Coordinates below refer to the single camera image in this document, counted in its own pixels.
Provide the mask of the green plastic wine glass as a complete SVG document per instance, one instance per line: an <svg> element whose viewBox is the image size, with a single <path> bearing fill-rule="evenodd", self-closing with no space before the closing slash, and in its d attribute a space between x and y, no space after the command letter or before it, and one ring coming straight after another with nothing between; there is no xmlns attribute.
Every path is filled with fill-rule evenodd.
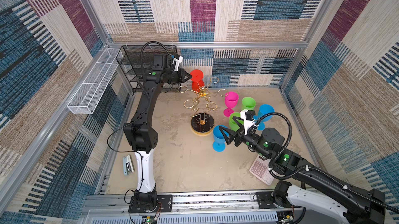
<svg viewBox="0 0 399 224"><path fill-rule="evenodd" d="M233 131L237 131L237 130L239 130L240 129L240 127L239 127L239 125L234 121L234 117L241 117L241 114L240 114L240 112L234 112L234 113L232 113L230 116L229 116L229 126L230 126L230 129L231 130L233 130Z"/></svg>
<svg viewBox="0 0 399 224"><path fill-rule="evenodd" d="M254 110L256 106L256 100L252 97L244 97L242 99L241 110Z"/></svg>

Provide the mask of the red plastic wine glass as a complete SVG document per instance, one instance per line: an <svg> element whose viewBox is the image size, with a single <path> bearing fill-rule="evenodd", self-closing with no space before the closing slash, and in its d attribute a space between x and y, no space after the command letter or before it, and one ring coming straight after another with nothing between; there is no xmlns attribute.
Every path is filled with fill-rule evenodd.
<svg viewBox="0 0 399 224"><path fill-rule="evenodd" d="M192 80L192 90L195 92L199 92L202 87L205 86L203 78L204 74L201 70L193 70L191 71L191 80Z"/></svg>

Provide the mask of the magenta plastic wine glass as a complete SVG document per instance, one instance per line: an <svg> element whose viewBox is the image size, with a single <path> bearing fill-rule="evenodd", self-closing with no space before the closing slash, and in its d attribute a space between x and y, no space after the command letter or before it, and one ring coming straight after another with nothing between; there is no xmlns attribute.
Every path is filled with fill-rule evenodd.
<svg viewBox="0 0 399 224"><path fill-rule="evenodd" d="M239 95L235 92L228 92L225 95L224 102L226 109L223 111L223 114L226 117L229 117L232 113L234 113L234 108L237 106L239 100Z"/></svg>

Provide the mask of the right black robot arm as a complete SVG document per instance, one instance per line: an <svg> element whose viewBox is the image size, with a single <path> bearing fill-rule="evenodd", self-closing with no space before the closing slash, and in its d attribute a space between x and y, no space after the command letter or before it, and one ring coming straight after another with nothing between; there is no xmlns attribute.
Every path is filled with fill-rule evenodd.
<svg viewBox="0 0 399 224"><path fill-rule="evenodd" d="M274 113L287 123L287 138L275 128L266 128L262 134L256 134L259 124L270 114L256 120L254 114L253 110L243 110L239 117L233 119L238 130L223 126L219 130L226 144L234 143L237 147L246 144L251 152L269 161L269 174L279 181L273 192L275 205L300 206L343 224L383 224L387 210L396 214L399 212L398 208L386 204L383 192L353 186L289 150L292 125L285 115Z"/></svg>

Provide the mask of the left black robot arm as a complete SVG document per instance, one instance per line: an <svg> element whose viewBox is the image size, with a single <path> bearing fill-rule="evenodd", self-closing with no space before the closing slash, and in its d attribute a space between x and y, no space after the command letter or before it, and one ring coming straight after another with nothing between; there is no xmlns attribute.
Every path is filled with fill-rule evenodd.
<svg viewBox="0 0 399 224"><path fill-rule="evenodd" d="M144 70L144 50L148 45L156 44L165 50L165 54L154 54L153 65ZM183 57L171 54L157 41L145 43L140 51L142 80L137 83L142 90L136 113L129 123L123 127L129 145L135 152L138 165L138 184L132 196L128 212L151 213L160 210L156 182L154 178L153 155L158 144L159 135L152 128L152 117L156 101L165 83L180 85L189 81L192 75L180 67Z"/></svg>

